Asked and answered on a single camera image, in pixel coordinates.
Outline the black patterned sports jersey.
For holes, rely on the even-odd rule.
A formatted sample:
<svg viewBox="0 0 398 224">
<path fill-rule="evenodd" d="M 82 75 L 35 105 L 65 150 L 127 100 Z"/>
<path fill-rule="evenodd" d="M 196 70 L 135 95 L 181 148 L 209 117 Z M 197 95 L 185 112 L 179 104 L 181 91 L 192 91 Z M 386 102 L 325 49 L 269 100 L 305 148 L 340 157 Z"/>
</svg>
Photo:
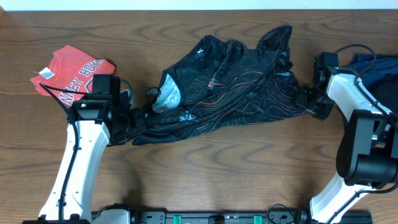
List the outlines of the black patterned sports jersey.
<svg viewBox="0 0 398 224">
<path fill-rule="evenodd" d="M 291 26 L 278 27 L 249 49 L 207 35 L 162 72 L 149 90 L 146 130 L 133 145 L 169 143 L 232 126 L 271 123 L 303 114 L 295 101 Z"/>
</svg>

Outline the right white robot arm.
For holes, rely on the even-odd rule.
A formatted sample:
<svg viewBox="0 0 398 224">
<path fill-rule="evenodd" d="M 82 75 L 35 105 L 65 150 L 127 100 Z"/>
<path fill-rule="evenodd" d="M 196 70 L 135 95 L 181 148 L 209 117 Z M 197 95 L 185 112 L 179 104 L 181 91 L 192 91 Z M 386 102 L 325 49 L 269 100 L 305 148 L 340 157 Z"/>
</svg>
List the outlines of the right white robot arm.
<svg viewBox="0 0 398 224">
<path fill-rule="evenodd" d="M 337 105 L 348 124 L 336 154 L 336 174 L 295 218 L 296 223 L 359 223 L 347 211 L 368 194 L 397 190 L 397 123 L 365 89 L 359 73 L 336 65 L 314 69 L 303 107 L 325 119 Z"/>
</svg>

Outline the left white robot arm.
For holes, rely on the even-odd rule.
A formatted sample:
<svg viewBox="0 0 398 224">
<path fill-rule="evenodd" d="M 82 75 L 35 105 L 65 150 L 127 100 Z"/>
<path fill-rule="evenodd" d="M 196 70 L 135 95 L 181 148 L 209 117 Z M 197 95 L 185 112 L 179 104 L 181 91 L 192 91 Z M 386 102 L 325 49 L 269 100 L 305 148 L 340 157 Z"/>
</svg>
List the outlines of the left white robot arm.
<svg viewBox="0 0 398 224">
<path fill-rule="evenodd" d="M 112 205 L 95 215 L 93 192 L 104 150 L 123 145 L 144 129 L 131 110 L 132 92 L 98 91 L 67 109 L 67 143 L 52 191 L 34 223 L 134 223 L 128 207 Z"/>
</svg>

